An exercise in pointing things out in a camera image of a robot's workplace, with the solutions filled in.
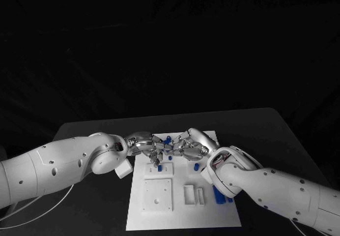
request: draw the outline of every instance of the white board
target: white board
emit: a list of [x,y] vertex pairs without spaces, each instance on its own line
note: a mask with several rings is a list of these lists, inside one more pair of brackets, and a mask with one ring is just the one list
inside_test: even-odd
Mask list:
[[[218,141],[215,131],[206,131],[205,133]],[[156,135],[166,140],[167,135],[174,139],[180,134],[182,133],[169,133]],[[127,231],[241,227],[235,202],[229,203],[226,201],[225,204],[216,204],[213,186],[196,172],[189,171],[190,168],[193,168],[194,162],[189,162],[182,156],[173,156],[171,160],[169,160],[169,156],[164,155],[161,165],[164,163],[171,163],[171,174],[163,175],[154,172],[154,176],[146,176],[146,171],[148,170],[150,172],[147,167],[150,164],[150,158],[144,154],[135,156],[127,215]],[[200,161],[199,163],[200,171],[205,162]],[[143,191],[146,191],[143,183],[146,180],[151,179],[171,179],[170,210],[153,210],[147,212],[143,210],[143,206],[146,206],[144,197],[141,197],[144,196]],[[194,188],[196,205],[190,207],[184,204],[184,185],[193,185]],[[200,188],[205,199],[203,206],[199,204],[197,189]]]

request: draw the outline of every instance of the black table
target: black table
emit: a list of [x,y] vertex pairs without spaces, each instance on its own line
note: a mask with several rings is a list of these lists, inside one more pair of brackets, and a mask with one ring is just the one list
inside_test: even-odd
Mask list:
[[[95,132],[122,137],[135,131],[173,133],[192,127],[203,131],[215,130],[220,145],[235,145],[243,149],[264,167],[272,167],[330,187],[278,112],[271,108],[72,122],[62,125],[53,140],[88,136]],[[89,174],[55,210],[27,225],[4,230],[3,236],[300,235],[290,220],[261,208],[243,191],[235,197],[242,227],[125,231],[131,179],[133,174],[120,179],[114,171],[102,175]],[[68,189],[43,196],[13,216],[7,226],[26,222],[49,210]],[[308,235],[320,235],[308,227],[301,228]]]

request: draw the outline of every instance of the white platform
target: white platform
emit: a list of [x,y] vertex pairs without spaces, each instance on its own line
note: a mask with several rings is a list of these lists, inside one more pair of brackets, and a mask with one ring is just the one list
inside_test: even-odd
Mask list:
[[[205,133],[216,140],[215,131],[206,131]],[[167,135],[174,139],[180,134],[182,133],[169,133],[156,135],[166,140]],[[213,186],[200,177],[199,172],[205,167],[205,161],[199,162],[200,168],[197,172],[194,170],[190,171],[194,162],[189,162],[180,156],[173,156],[171,161],[169,161],[169,156],[164,155],[161,165],[164,163],[171,163],[173,173],[163,175],[154,172],[153,176],[153,170],[150,171],[148,166],[146,166],[150,164],[150,158],[144,154],[135,156],[127,215],[127,231],[239,227],[241,221],[235,202],[229,203],[226,201],[225,204],[216,204]],[[170,187],[167,186],[167,182],[164,182],[164,186],[160,188],[160,183],[163,181],[156,181],[154,189],[158,189],[158,191],[154,190],[154,193],[148,195],[148,191],[146,191],[146,180],[150,179],[171,179],[171,206],[169,203],[169,195],[166,194],[167,191],[164,191],[164,189],[167,188],[169,190]],[[190,207],[184,204],[184,185],[193,185],[194,187],[196,205]],[[203,206],[199,205],[197,188],[202,188],[203,190]],[[143,210],[146,209],[144,199],[148,200],[148,211]],[[158,208],[158,204],[163,203],[161,199],[164,199],[167,203],[167,208],[164,209]]]

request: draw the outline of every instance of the screw hole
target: screw hole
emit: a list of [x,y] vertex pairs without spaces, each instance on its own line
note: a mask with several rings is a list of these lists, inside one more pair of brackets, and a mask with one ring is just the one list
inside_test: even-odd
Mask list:
[[56,172],[58,172],[58,169],[53,168],[53,169],[52,169],[52,175],[53,175],[53,176],[56,175]]

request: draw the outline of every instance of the black background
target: black background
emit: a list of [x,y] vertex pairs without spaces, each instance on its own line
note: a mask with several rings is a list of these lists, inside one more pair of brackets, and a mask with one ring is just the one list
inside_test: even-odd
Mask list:
[[66,122],[272,107],[339,189],[339,22],[330,1],[4,1],[9,157]]

